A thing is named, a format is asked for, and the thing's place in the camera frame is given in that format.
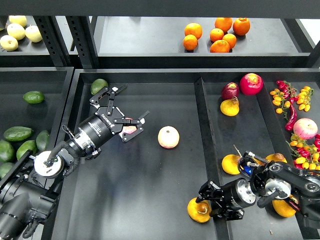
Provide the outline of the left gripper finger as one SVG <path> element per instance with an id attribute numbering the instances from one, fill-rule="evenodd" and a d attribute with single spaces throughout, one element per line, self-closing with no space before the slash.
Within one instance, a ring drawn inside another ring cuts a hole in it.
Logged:
<path id="1" fill-rule="evenodd" d="M 89 103 L 91 106 L 95 107 L 97 110 L 100 108 L 105 108 L 105 113 L 107 116 L 111 116 L 113 113 L 114 106 L 114 100 L 115 97 L 118 96 L 120 93 L 122 93 L 124 90 L 127 89 L 127 85 L 123 85 L 119 88 L 112 87 L 109 88 L 107 86 L 104 86 L 102 89 L 100 89 L 95 95 L 93 95 Z M 107 100 L 107 105 L 101 105 L 100 100 L 105 98 Z"/>
<path id="2" fill-rule="evenodd" d="M 143 125 L 146 123 L 145 117 L 150 113 L 147 110 L 138 119 L 131 119 L 127 117 L 115 118 L 113 123 L 119 130 L 114 129 L 124 143 L 130 141 L 144 131 Z"/>

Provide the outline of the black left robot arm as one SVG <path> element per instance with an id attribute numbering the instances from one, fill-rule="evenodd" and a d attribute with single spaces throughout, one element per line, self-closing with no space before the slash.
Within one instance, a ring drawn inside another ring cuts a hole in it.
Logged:
<path id="1" fill-rule="evenodd" d="M 60 198 L 56 186 L 76 170 L 82 160 L 92 160 L 101 153 L 101 146 L 116 135 L 128 142 L 143 132 L 144 113 L 137 119 L 126 118 L 114 105 L 115 97 L 127 86 L 107 86 L 91 97 L 93 115 L 78 125 L 52 150 L 33 155 L 27 150 L 0 181 L 0 238 L 27 239 L 44 224 Z"/>

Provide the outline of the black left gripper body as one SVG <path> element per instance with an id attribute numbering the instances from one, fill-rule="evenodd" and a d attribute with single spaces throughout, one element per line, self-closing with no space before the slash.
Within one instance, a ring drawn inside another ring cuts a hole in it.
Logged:
<path id="1" fill-rule="evenodd" d="M 108 109 L 107 106 L 101 106 L 93 115 L 81 122 L 78 129 L 82 135 L 88 137 L 91 146 L 99 148 L 122 131 L 124 125 L 118 121 L 124 117 L 125 115 L 117 107 Z"/>

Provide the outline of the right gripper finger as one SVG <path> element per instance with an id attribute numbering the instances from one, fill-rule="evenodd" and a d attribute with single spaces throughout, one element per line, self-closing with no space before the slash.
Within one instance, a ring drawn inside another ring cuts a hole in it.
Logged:
<path id="1" fill-rule="evenodd" d="M 226 221 L 242 220 L 244 217 L 244 210 L 219 208 L 219 209 L 212 210 L 209 216 L 214 218 L 223 218 Z"/>
<path id="2" fill-rule="evenodd" d="M 222 198 L 223 190 L 221 187 L 215 184 L 212 180 L 208 180 L 200 187 L 198 197 L 195 202 L 200 203 L 204 200 L 216 201 L 221 200 Z"/>

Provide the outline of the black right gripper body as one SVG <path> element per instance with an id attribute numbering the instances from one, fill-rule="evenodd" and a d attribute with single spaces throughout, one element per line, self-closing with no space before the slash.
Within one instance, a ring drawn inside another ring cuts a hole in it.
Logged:
<path id="1" fill-rule="evenodd" d="M 247 205 L 240 191 L 243 186 L 243 181 L 232 181 L 220 188 L 215 200 L 216 215 L 244 215 Z"/>

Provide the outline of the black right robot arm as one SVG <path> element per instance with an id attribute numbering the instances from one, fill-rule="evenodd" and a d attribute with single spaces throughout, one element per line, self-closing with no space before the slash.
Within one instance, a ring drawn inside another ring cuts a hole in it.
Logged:
<path id="1" fill-rule="evenodd" d="M 281 216 L 289 210 L 302 216 L 303 225 L 320 227 L 320 172 L 296 168 L 284 161 L 262 158 L 253 152 L 225 156 L 223 166 L 235 169 L 242 176 L 219 186 L 212 180 L 204 183 L 195 203 L 210 201 L 211 217 L 227 221 L 241 220 L 244 209 L 272 204 Z"/>

